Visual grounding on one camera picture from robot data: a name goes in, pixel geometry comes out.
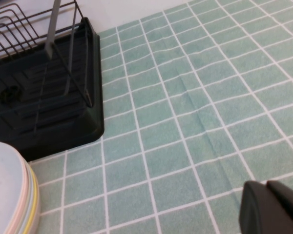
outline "white wall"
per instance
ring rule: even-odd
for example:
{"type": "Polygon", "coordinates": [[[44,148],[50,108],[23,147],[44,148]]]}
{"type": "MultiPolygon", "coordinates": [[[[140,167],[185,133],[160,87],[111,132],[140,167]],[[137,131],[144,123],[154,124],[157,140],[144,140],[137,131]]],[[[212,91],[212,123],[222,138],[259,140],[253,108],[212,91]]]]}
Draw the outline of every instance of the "white wall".
{"type": "MultiPolygon", "coordinates": [[[[0,0],[0,4],[16,2],[31,15],[52,7],[54,0],[0,0]]],[[[149,16],[189,0],[77,0],[85,17],[97,32],[149,16]]]]}

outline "dish rack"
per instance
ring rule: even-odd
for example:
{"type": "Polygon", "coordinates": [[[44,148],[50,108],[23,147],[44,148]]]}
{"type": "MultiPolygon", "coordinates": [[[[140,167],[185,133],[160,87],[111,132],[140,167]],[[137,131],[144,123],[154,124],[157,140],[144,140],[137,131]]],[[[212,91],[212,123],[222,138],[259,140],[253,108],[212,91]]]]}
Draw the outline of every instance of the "dish rack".
{"type": "Polygon", "coordinates": [[[0,141],[31,161],[103,132],[100,38],[77,2],[30,16],[0,7],[0,141]]]}

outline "tile mat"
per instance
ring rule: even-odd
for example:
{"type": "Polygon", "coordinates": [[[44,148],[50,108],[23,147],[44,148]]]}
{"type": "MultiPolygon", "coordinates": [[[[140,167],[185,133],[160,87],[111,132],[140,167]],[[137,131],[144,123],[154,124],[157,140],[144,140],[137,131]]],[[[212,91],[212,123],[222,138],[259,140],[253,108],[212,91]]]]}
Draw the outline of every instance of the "tile mat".
{"type": "Polygon", "coordinates": [[[100,33],[102,139],[33,162],[39,234],[239,233],[293,188],[293,0],[196,0],[100,33]]]}

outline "stack of plates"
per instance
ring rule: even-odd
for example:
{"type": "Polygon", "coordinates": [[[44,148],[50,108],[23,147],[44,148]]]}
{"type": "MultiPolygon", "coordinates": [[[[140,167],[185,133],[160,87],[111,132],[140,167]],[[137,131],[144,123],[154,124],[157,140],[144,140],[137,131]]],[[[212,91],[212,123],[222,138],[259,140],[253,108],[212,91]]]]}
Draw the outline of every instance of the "stack of plates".
{"type": "Polygon", "coordinates": [[[13,147],[0,142],[0,234],[33,234],[40,214],[37,178],[13,147]]]}

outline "black object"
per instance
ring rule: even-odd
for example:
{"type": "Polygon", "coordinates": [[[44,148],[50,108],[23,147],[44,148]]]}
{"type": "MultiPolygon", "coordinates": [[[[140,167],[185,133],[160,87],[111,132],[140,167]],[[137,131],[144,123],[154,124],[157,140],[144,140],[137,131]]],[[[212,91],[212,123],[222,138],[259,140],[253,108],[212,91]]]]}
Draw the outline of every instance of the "black object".
{"type": "Polygon", "coordinates": [[[31,161],[103,132],[100,38],[77,2],[28,17],[15,3],[0,7],[0,141],[31,161]],[[72,7],[71,25],[56,30],[60,9],[72,7]],[[47,34],[36,18],[50,19],[47,34]]]}
{"type": "Polygon", "coordinates": [[[242,234],[293,234],[293,190],[278,181],[246,182],[239,223],[242,234]]]}

